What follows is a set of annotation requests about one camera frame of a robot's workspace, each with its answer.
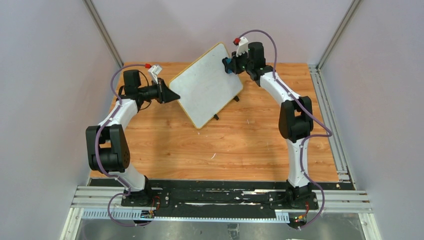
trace black mounting plate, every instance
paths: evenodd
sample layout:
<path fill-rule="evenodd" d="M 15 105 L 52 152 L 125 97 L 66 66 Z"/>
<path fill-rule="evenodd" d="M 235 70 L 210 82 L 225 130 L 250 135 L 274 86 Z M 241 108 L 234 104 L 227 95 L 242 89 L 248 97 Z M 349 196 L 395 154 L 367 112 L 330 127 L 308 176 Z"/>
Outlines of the black mounting plate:
<path fill-rule="evenodd" d="M 161 208 L 166 208 L 170 205 L 170 191 L 164 189 L 152 189 L 152 195 L 155 206 L 160 202 Z M 130 196 L 122 198 L 121 205 L 123 207 L 152 207 L 153 199 L 146 201 L 145 199 L 134 199 Z"/>
<path fill-rule="evenodd" d="M 317 199 L 317 194 L 315 192 L 312 192 L 311 195 L 306 199 L 302 201 L 295 202 L 294 204 L 289 204 L 287 201 L 285 201 L 286 192 L 285 191 L 273 191 L 268 192 L 268 197 L 272 199 L 272 201 L 269 202 L 269 208 L 270 209 L 298 209 L 298 210 L 306 210 L 306 202 L 309 204 L 310 210 L 317 210 L 319 208 L 318 202 L 314 201 L 314 199 Z"/>

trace white wall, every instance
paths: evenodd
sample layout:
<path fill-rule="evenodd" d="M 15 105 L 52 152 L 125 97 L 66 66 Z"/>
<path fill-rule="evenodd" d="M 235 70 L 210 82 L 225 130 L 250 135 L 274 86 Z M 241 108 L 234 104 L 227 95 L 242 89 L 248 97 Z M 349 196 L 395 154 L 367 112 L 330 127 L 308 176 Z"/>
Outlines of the white wall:
<path fill-rule="evenodd" d="M 365 0 L 322 70 L 384 240 L 424 228 L 424 1 Z"/>
<path fill-rule="evenodd" d="M 269 32 L 278 61 L 317 64 L 352 0 L 93 0 L 124 62 L 192 62 L 218 42 L 230 52 L 251 29 Z M 259 33 L 248 36 L 271 42 Z"/>
<path fill-rule="evenodd" d="M 81 0 L 0 3 L 0 239 L 59 238 L 116 68 Z"/>

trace connector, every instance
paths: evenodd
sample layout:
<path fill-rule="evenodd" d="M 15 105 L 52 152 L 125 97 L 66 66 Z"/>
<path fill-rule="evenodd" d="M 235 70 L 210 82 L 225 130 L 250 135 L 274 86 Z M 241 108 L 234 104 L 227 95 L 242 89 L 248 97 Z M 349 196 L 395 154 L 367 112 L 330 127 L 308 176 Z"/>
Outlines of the connector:
<path fill-rule="evenodd" d="M 236 54 L 235 55 L 238 57 L 238 56 L 246 53 L 249 50 L 249 46 L 248 46 L 249 45 L 249 41 L 248 41 L 247 38 L 245 38 L 244 36 L 242 36 L 240 38 L 236 38 L 234 40 L 234 42 L 236 42 L 237 39 L 238 39 L 238 41 L 237 41 L 238 48 L 237 48 L 237 51 L 236 51 Z"/>
<path fill-rule="evenodd" d="M 148 74 L 150 74 L 150 77 L 152 81 L 155 84 L 158 84 L 158 74 L 162 71 L 162 67 L 160 65 L 153 65 L 148 69 Z"/>

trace black joint motor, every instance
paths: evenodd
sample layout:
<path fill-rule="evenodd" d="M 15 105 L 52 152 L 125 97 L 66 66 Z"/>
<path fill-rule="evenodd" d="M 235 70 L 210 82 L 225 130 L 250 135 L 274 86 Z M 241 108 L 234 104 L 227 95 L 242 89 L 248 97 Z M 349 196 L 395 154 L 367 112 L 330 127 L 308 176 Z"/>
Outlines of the black joint motor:
<path fill-rule="evenodd" d="M 299 97 L 299 102 L 312 114 L 312 101 L 308 96 Z M 295 111 L 300 112 L 300 115 L 296 116 Z M 295 143 L 297 140 L 311 135 L 311 131 L 314 129 L 314 122 L 296 101 L 287 100 L 281 103 L 278 129 L 283 138 Z"/>

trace wooden table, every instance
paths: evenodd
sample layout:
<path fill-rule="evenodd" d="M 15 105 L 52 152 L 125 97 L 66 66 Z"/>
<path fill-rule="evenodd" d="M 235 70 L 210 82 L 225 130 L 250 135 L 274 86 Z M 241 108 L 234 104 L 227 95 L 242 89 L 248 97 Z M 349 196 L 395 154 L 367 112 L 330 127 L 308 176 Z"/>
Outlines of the wooden table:
<path fill-rule="evenodd" d="M 190 63 L 161 62 L 159 77 L 168 84 Z M 150 81 L 145 68 L 140 69 Z M 322 120 L 306 64 L 279 63 L 277 72 L 295 92 L 312 99 L 313 114 Z M 285 181 L 289 174 L 286 141 L 278 130 L 280 106 L 246 73 L 239 102 L 231 101 L 202 129 L 196 129 L 177 101 L 151 106 L 132 118 L 125 130 L 131 163 L 150 179 Z M 124 84 L 122 75 L 118 88 Z M 325 131 L 314 124 L 313 133 Z M 308 145 L 309 174 L 315 181 L 339 180 L 329 141 Z M 103 177 L 92 172 L 92 177 Z"/>

